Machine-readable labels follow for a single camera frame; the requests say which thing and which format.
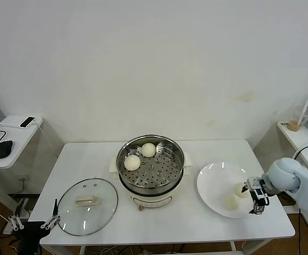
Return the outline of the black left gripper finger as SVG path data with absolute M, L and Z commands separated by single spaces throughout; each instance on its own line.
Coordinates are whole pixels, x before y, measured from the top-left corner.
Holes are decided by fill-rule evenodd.
M 55 199 L 52 216 L 47 221 L 45 221 L 45 223 L 43 223 L 40 228 L 52 230 L 60 222 L 60 219 L 61 217 L 59 215 L 59 207 L 57 199 Z
M 14 213 L 8 217 L 9 223 L 12 226 L 13 231 L 24 229 L 24 225 L 20 219 L 21 212 L 23 210 L 24 198 L 19 201 Z

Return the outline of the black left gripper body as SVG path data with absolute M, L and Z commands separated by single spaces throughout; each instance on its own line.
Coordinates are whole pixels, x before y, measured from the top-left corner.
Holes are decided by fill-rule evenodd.
M 26 222 L 24 228 L 17 231 L 17 239 L 19 240 L 17 254 L 43 254 L 40 240 L 50 234 L 49 229 L 41 227 L 43 224 L 45 224 L 44 221 Z

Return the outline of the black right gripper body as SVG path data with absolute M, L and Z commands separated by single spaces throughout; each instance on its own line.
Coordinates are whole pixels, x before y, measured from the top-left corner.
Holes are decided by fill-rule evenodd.
M 268 206 L 270 204 L 269 197 L 263 187 L 254 188 L 251 191 L 251 197 L 256 206 Z

